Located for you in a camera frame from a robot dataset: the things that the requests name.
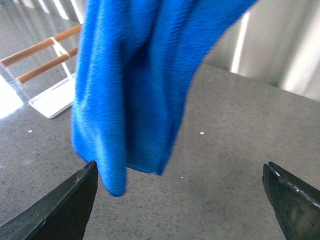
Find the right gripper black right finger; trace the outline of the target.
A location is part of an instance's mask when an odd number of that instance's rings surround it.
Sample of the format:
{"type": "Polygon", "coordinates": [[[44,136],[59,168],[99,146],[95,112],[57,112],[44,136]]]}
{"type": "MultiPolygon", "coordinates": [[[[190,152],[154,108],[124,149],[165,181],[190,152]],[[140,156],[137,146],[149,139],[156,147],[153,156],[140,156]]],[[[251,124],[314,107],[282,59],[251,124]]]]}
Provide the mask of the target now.
{"type": "Polygon", "coordinates": [[[263,165],[263,187],[287,240],[320,238],[320,191],[275,164],[263,165]]]}

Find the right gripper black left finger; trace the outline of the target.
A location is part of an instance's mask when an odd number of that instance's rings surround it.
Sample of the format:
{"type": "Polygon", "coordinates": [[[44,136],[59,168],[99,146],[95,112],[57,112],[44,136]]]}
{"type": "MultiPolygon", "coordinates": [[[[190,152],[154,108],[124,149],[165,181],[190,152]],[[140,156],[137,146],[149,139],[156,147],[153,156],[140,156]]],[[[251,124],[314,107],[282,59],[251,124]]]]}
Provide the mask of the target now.
{"type": "Polygon", "coordinates": [[[2,240],[81,240],[98,189],[95,161],[0,226],[2,240]]]}

